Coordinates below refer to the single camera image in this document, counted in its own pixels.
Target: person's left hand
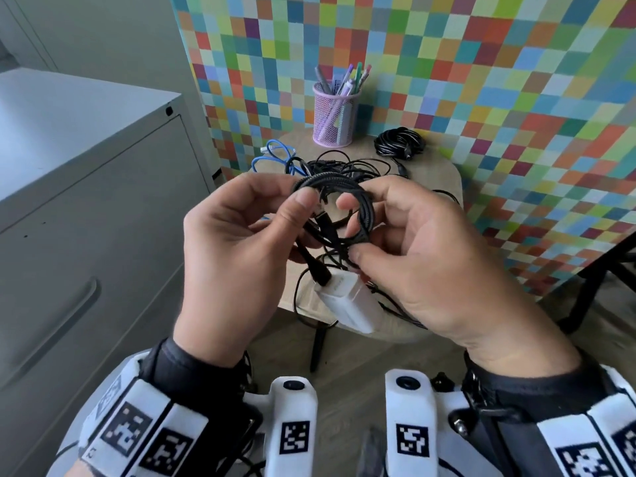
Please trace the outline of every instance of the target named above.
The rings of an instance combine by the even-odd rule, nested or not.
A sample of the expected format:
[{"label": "person's left hand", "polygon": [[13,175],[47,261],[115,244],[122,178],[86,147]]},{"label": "person's left hand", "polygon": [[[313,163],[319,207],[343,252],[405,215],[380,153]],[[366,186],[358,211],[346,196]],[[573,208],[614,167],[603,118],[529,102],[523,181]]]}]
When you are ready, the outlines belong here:
[{"label": "person's left hand", "polygon": [[[319,202],[309,187],[283,174],[243,174],[222,185],[184,221],[185,286],[174,340],[199,360],[234,366],[274,314],[285,287],[287,259]],[[263,215],[275,212],[269,221]]]}]

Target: gray filing cabinet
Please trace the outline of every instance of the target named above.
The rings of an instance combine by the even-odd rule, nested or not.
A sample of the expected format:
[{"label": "gray filing cabinet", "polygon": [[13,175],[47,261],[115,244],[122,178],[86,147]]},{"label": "gray filing cabinet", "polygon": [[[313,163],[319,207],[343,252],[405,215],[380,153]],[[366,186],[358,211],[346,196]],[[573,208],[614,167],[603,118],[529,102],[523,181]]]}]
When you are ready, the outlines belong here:
[{"label": "gray filing cabinet", "polygon": [[44,474],[121,353],[168,333],[148,308],[214,188],[186,113],[177,93],[0,74],[0,475]]}]

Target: colorful pixel wall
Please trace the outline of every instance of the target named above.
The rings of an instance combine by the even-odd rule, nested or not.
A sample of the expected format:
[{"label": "colorful pixel wall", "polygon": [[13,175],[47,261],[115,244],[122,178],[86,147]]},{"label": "colorful pixel wall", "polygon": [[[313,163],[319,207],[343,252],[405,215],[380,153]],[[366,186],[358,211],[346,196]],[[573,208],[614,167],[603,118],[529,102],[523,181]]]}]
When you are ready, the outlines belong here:
[{"label": "colorful pixel wall", "polygon": [[172,0],[231,177],[371,63],[359,129],[425,131],[542,295],[636,224],[636,0]]}]

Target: hand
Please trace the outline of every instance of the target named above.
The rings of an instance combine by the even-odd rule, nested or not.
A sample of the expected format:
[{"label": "hand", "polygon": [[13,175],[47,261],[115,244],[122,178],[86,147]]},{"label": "hand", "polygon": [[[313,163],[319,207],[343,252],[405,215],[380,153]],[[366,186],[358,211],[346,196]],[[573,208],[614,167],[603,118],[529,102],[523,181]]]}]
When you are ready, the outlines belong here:
[{"label": "hand", "polygon": [[[407,312],[500,375],[540,377],[577,367],[576,349],[494,259],[456,203],[397,176],[362,187],[373,194],[381,225],[349,256]],[[337,205],[355,210],[358,203],[343,194]],[[346,235],[358,229],[352,217]]]},{"label": "hand", "polygon": [[[199,360],[234,366],[274,314],[298,236],[319,202],[309,187],[291,194],[296,179],[243,174],[222,185],[183,221],[185,286],[174,340]],[[264,214],[276,212],[270,221]]]}]

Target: white wall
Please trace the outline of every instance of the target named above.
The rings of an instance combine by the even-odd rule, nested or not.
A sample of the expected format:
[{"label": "white wall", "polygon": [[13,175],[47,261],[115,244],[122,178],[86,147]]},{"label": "white wall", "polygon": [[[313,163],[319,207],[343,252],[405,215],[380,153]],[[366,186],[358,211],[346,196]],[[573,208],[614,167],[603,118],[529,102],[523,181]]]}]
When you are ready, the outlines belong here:
[{"label": "white wall", "polygon": [[0,25],[25,67],[182,93],[211,174],[220,168],[170,0],[0,0]]}]

